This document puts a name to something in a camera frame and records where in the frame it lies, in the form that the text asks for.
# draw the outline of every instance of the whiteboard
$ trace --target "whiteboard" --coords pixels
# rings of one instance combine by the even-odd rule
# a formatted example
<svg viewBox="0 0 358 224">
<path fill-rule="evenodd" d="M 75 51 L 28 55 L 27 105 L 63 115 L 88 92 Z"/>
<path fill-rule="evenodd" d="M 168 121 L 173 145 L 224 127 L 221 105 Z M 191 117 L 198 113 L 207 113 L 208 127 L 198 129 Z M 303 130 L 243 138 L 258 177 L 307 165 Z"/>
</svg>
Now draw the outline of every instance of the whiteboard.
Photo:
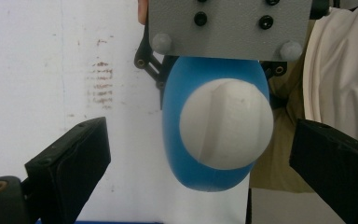
<svg viewBox="0 0 358 224">
<path fill-rule="evenodd" d="M 0 1 L 0 176 L 78 122 L 104 116 L 112 163 L 80 220 L 244 223 L 248 178 L 221 193 L 183 187 L 165 159 L 159 95 L 133 64 L 137 1 Z"/>
</svg>

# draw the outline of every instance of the gray metal plate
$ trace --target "gray metal plate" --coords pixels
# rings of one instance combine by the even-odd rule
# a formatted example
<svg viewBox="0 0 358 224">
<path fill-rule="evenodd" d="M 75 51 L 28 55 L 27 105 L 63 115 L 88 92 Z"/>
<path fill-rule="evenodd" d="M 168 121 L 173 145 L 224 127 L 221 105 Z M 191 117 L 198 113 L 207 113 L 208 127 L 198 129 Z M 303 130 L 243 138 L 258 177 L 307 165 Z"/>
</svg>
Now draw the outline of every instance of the gray metal plate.
<svg viewBox="0 0 358 224">
<path fill-rule="evenodd" d="M 284 43 L 304 48 L 310 6 L 310 0 L 281 0 L 275 6 L 266 0 L 150 0 L 150 42 L 157 34 L 168 35 L 167 55 L 284 61 Z M 200 11 L 208 17 L 204 26 L 194 22 Z M 265 15 L 274 19 L 267 30 L 258 24 Z"/>
</svg>

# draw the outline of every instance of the finger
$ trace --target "finger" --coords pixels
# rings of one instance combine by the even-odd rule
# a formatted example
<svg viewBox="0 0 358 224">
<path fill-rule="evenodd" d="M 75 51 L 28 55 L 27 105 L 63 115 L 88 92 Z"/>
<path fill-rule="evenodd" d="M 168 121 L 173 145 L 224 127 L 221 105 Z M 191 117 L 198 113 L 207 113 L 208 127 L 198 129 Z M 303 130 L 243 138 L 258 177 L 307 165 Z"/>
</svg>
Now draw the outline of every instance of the finger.
<svg viewBox="0 0 358 224">
<path fill-rule="evenodd" d="M 145 25 L 148 0 L 138 0 L 138 21 Z"/>
</svg>

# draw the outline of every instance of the brown fabric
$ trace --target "brown fabric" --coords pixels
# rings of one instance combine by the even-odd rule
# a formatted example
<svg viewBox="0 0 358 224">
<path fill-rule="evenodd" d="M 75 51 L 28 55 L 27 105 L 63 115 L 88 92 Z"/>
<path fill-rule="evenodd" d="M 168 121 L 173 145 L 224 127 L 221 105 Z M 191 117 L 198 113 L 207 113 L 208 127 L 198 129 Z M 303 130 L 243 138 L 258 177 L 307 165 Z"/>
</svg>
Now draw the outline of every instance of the brown fabric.
<svg viewBox="0 0 358 224">
<path fill-rule="evenodd" d="M 309 36 L 313 24 L 311 21 Z M 288 99 L 288 103 L 286 107 L 273 110 L 272 138 L 251 172 L 250 188 L 313 192 L 301 176 L 289 166 L 296 121 L 305 118 L 302 90 L 304 58 L 305 53 L 300 60 L 288 64 L 284 76 L 273 77 L 268 82 L 270 92 L 279 98 Z"/>
</svg>

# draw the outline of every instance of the white cloth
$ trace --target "white cloth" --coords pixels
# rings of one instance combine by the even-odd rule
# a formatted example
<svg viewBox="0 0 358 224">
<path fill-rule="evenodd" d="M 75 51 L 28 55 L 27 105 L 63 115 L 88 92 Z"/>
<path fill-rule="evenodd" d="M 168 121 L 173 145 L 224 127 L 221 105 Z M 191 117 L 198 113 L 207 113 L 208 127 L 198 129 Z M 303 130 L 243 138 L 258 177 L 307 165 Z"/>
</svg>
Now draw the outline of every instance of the white cloth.
<svg viewBox="0 0 358 224">
<path fill-rule="evenodd" d="M 358 140 L 358 9 L 333 9 L 315 23 L 303 85 L 306 119 Z"/>
</svg>

